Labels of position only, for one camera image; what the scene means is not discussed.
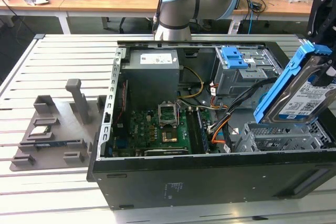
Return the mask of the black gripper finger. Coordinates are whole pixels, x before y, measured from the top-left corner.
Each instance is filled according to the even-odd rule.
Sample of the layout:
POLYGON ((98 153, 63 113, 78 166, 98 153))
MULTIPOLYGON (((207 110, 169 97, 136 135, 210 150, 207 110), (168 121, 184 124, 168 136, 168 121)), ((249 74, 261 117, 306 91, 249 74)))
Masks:
POLYGON ((313 0, 306 34, 311 43, 332 46, 332 0, 313 0))
POLYGON ((335 77, 335 31, 320 32, 315 36, 314 42, 319 45, 325 45, 331 49, 332 53, 328 57, 322 57, 319 61, 323 66, 315 74, 313 86, 328 86, 335 77))

